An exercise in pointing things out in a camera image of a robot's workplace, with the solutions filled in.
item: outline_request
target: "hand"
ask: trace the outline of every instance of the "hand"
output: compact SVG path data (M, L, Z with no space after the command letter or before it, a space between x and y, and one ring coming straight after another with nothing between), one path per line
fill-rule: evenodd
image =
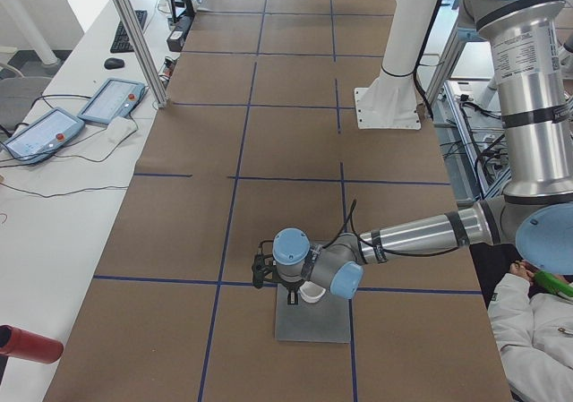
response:
M522 261L521 262L522 265L525 265L527 270L530 270L534 273L539 272L539 268L535 267L534 265L532 265L531 263L529 263L528 261ZM552 274L556 279L559 279L561 281L563 281L565 284L569 284L569 282L565 279L565 277L563 277L560 274Z
M522 261L514 261L509 267L509 273L517 275L523 279L526 279L530 285L534 283L534 273L526 268L526 265Z

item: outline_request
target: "white table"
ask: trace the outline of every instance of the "white table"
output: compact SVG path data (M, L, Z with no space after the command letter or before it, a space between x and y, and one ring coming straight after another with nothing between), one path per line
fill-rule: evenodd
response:
M166 38L167 20L156 9L158 0L133 0L133 8L146 9L145 38L158 70L170 53ZM109 2L70 54L45 94L72 93L91 96L108 77L146 82L134 53L111 55L119 17ZM107 71L110 56L125 60L125 68ZM148 93L133 112L139 131L121 144L102 163L80 158L52 158L35 167L0 168L6 184L42 194L70 192L87 187L127 186L156 114L154 98ZM51 100L54 106L77 113L81 100ZM38 103L26 121L48 111ZM88 126L77 140L101 129ZM103 158L114 147L106 133L59 154ZM5 151L0 158L8 158ZM10 324L47 337L67 341L106 244L125 190L81 192L42 199L14 192L0 185L0 324ZM39 402L56 371L57 363L44 365L11 358L8 361L0 400Z

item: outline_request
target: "person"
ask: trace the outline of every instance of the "person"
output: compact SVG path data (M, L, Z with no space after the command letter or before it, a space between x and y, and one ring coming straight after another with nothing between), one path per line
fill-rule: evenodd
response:
M571 402L573 302L548 293L530 300L537 270L512 263L495 287L488 315L512 391L524 402Z

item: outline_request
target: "grid line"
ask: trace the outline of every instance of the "grid line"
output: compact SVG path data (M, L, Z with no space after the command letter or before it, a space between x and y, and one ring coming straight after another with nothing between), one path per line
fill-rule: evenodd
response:
M262 8L262 19L261 19L261 30L259 31L259 43L257 44L257 55L260 53L261 51L261 40L262 40L262 29L265 25L265 15L266 15L266 11L267 11L267 2L269 0L265 0L265 5Z
M217 51L217 50L182 50L182 53L191 55L240 55L240 56L310 56L310 57L331 57L332 54L328 53L269 53L269 52L254 52L254 51ZM364 58L383 58L384 55L341 55L336 54L337 57L364 57Z
M272 104L212 104L195 102L172 102L173 105L186 107L253 107L253 108L302 108L302 109L337 109L328 105L272 105ZM354 107L338 107L340 109L355 109Z
M124 277L116 275L93 276L93 279L139 282L139 283L162 283L162 284L186 284L190 286L230 286L230 287L251 287L252 283L247 281L216 281L204 279L180 279L180 278L150 278L150 277ZM264 287L276 288L273 283L264 283ZM413 295L482 295L480 290L456 290L445 288L406 288L406 287L358 287L358 292L378 292L378 293L403 293Z
M346 187L344 179L344 163L340 162L340 187L342 190L342 217L345 221L344 231L348 232L346 219L348 211L346 209ZM353 401L358 402L358 379L356 374L356 350L355 350L355 321L352 313L352 299L348 300L348 319L350 326L350 371L352 373L352 395Z
M334 94L337 99L337 129L338 134L342 133L342 121L340 120L340 97L338 95L338 78L334 79Z
M334 32L334 10L332 9L332 0L330 0L330 25L332 29L332 59L337 61L337 44L336 35Z
M249 101L247 105L246 114L244 117L244 127L243 127L243 138L241 139L241 149L239 150L239 156L236 162L236 178L235 183L233 186L233 195L231 199L231 206L229 209L229 216L227 220L227 230L225 233L225 243L223 244L223 253L221 255L221 264L218 271L218 280L217 280L217 290L215 291L215 300L213 302L213 311L211 313L211 321L210 321L210 329L209 329L209 336L207 338L207 346L205 348L205 358L203 360L203 369L201 373L201 385L199 388L199 395L197 396L197 401L202 402L203 400L203 392L205 390L205 380L207 379L207 373L209 369L209 359L210 359L210 351L211 345L213 342L213 334L215 332L215 319L217 318L217 310L218 310L218 298L221 292L221 281L223 280L223 272L225 270L225 258L227 256L227 247L229 243L229 235L231 232L231 224L233 223L233 211L235 208L235 199L236 199L236 191L237 186L239 184L239 175L241 173L241 163L243 160L243 151L244 151L244 140L246 137L247 125L249 123L249 112L251 110L251 99L252 99L252 90L254 88L254 80L257 75L257 63L254 63L254 67L252 69L252 78L251 78L251 90L249 92Z
M394 14L373 14L373 13L274 13L274 12L266 12L266 5L265 5L265 12L261 11L198 11L199 14L253 14L253 15L261 15L261 14L272 14L272 15L328 15L332 17L337 16L358 16L358 17L394 17Z
M295 178L286 176L239 176L245 181L285 181L285 182L302 182L302 183L340 183L336 178ZM345 184L398 184L398 185L442 185L450 186L449 183L440 181L390 181L390 180L344 180Z

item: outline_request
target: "white cup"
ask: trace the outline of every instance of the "white cup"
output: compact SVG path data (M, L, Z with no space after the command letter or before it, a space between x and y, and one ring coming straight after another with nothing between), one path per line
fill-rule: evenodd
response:
M301 288L298 289L301 297L308 304L316 304L326 293L326 289L311 281L305 281Z

